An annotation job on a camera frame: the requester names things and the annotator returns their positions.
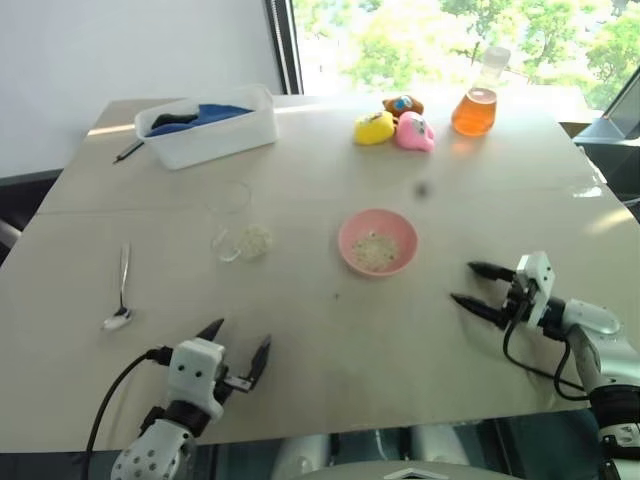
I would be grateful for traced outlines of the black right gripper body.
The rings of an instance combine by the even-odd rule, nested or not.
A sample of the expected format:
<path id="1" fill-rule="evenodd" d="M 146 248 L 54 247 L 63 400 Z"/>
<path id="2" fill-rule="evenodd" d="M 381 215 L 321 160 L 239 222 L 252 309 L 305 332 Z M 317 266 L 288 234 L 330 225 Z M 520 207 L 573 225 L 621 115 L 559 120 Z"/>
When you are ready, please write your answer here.
<path id="1" fill-rule="evenodd" d="M 530 278 L 511 269 L 502 269 L 501 279 L 509 284 L 507 296 L 501 307 L 501 327 L 507 328 L 510 325 L 527 322 L 532 309 L 529 298 Z"/>

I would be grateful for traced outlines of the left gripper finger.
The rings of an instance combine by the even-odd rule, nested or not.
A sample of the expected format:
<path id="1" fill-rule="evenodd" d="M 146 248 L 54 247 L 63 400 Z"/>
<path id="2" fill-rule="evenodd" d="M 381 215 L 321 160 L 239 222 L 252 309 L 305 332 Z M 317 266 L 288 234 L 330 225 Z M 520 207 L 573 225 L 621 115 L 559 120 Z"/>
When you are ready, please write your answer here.
<path id="1" fill-rule="evenodd" d="M 269 353 L 271 349 L 271 336 L 267 335 L 259 347 L 254 353 L 254 356 L 251 360 L 251 366 L 249 373 L 247 374 L 247 380 L 251 384 L 251 388 L 255 388 L 266 368 Z"/>
<path id="2" fill-rule="evenodd" d="M 223 323 L 223 318 L 214 320 L 197 334 L 197 338 L 213 342 Z"/>

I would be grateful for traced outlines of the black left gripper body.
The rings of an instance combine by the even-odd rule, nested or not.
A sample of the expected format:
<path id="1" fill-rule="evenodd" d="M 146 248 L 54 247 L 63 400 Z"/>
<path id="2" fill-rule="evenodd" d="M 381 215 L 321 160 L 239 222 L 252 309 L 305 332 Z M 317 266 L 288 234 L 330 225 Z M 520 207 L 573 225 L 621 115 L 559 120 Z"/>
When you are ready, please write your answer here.
<path id="1" fill-rule="evenodd" d="M 229 367 L 222 364 L 216 374 L 214 386 L 214 399 L 219 404 L 224 404 L 234 391 L 248 393 L 251 391 L 251 382 L 230 373 Z"/>

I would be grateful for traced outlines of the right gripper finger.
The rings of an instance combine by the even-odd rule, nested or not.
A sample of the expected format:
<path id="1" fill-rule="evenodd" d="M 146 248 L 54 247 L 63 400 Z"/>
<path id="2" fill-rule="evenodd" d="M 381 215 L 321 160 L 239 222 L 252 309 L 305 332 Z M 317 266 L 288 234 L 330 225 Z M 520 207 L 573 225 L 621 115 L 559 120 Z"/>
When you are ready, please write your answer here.
<path id="1" fill-rule="evenodd" d="M 507 327 L 507 318 L 501 310 L 493 308 L 485 302 L 469 295 L 451 293 L 450 297 L 468 312 L 492 323 L 496 327 Z"/>
<path id="2" fill-rule="evenodd" d="M 490 262 L 470 261 L 467 266 L 474 274 L 492 281 L 511 282 L 515 276 L 514 270 Z"/>

